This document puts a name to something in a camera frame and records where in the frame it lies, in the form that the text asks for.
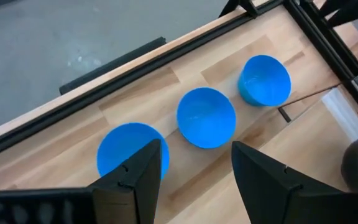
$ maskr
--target concrete floor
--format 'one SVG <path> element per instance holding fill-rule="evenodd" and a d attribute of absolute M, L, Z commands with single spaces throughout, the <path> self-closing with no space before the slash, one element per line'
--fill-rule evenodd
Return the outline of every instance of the concrete floor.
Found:
<path fill-rule="evenodd" d="M 0 7 L 0 125 L 58 88 L 163 36 L 214 20 L 226 0 L 17 0 Z"/>

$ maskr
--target plastic bowl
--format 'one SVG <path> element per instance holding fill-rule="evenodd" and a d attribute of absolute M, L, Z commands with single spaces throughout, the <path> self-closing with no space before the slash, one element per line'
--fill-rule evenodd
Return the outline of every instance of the plastic bowl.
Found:
<path fill-rule="evenodd" d="M 254 106 L 277 106 L 291 93 L 291 79 L 284 65 L 268 55 L 248 60 L 238 81 L 242 98 Z"/>
<path fill-rule="evenodd" d="M 161 179 L 163 179 L 169 167 L 167 142 L 157 130 L 143 123 L 120 125 L 104 137 L 96 155 L 100 176 L 114 170 L 153 139 L 161 140 Z"/>
<path fill-rule="evenodd" d="M 179 102 L 178 127 L 192 144 L 212 149 L 226 143 L 236 130 L 236 112 L 228 98 L 208 87 L 188 92 Z"/>

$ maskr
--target wooden tabletop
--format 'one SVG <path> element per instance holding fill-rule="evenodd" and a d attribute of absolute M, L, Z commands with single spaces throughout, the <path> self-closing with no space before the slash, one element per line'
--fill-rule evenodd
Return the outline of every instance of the wooden tabletop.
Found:
<path fill-rule="evenodd" d="M 1 126 L 0 134 L 242 12 L 238 9 L 221 17 Z M 346 36 L 344 40 L 358 56 L 358 33 L 352 26 L 346 27 L 340 27 L 339 33 Z M 102 138 L 122 123 L 138 121 L 160 131 L 170 147 L 170 167 L 162 181 L 156 223 L 206 223 L 206 220 L 239 223 L 247 216 L 234 185 L 230 143 L 218 149 L 202 150 L 188 143 L 177 129 L 175 115 L 180 98 L 199 86 L 215 88 L 231 100 L 237 116 L 232 140 L 243 141 L 288 165 L 293 164 L 293 168 L 301 172 L 329 182 L 331 174 L 338 175 L 332 160 L 337 164 L 339 149 L 349 141 L 341 142 L 335 155 L 325 160 L 329 166 L 326 168 L 334 169 L 329 176 L 320 171 L 308 173 L 315 166 L 302 162 L 307 161 L 311 153 L 317 153 L 318 157 L 326 153 L 326 148 L 319 149 L 320 152 L 315 151 L 315 147 L 304 147 L 315 141 L 309 138 L 320 139 L 324 132 L 336 131 L 335 127 L 330 130 L 334 119 L 324 105 L 319 105 L 323 93 L 284 107 L 295 120 L 290 125 L 276 108 L 248 105 L 239 96 L 236 81 L 246 61 L 258 54 L 272 55 L 287 67 L 292 93 L 285 104 L 339 84 L 289 13 L 279 6 L 1 152 L 0 189 L 86 186 L 99 178 L 95 155 Z M 313 134 L 302 139 L 303 128 L 314 130 Z M 343 133 L 339 133 L 336 139 L 340 141 L 342 136 Z M 279 144 L 285 138 L 299 141 Z M 281 153 L 299 148 L 304 151 Z M 340 181 L 332 185 L 344 187 Z M 231 221 L 218 222 L 223 219 Z"/>

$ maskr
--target black frame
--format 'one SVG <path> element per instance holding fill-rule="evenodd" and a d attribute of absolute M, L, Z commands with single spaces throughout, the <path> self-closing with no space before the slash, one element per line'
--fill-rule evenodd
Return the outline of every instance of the black frame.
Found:
<path fill-rule="evenodd" d="M 349 48 L 344 45 L 336 32 L 328 27 L 326 19 L 319 15 L 318 9 L 314 3 L 310 0 L 301 0 L 300 4 L 297 4 L 296 0 L 270 0 L 259 7 L 254 7 L 253 4 L 251 4 L 250 12 L 245 12 L 162 55 L 120 74 L 109 82 L 103 83 L 102 85 L 77 96 L 71 101 L 66 102 L 64 105 L 58 106 L 32 121 L 1 135 L 0 152 L 124 87 L 130 82 L 143 77 L 166 63 L 187 54 L 210 40 L 251 21 L 257 16 L 268 12 L 279 5 L 283 5 L 285 9 L 287 9 L 306 36 L 310 39 L 314 47 L 316 47 L 318 52 L 358 103 L 358 87 L 353 85 L 353 79 L 358 76 L 358 61 Z M 226 12 L 233 9 L 234 8 L 231 5 L 229 8 L 226 8 Z"/>

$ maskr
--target blue bowl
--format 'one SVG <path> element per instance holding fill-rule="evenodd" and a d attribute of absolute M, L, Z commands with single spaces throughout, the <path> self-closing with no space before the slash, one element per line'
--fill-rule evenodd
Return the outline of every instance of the blue bowl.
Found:
<path fill-rule="evenodd" d="M 290 96 L 290 74 L 277 59 L 257 55 L 244 66 L 238 88 L 242 98 L 251 105 L 277 106 Z"/>
<path fill-rule="evenodd" d="M 208 87 L 188 92 L 179 102 L 178 127 L 195 146 L 212 149 L 226 143 L 236 130 L 236 112 L 229 99 Z"/>
<path fill-rule="evenodd" d="M 120 125 L 104 137 L 96 155 L 100 176 L 114 170 L 153 139 L 161 140 L 161 179 L 163 179 L 169 167 L 167 142 L 157 130 L 142 123 Z"/>

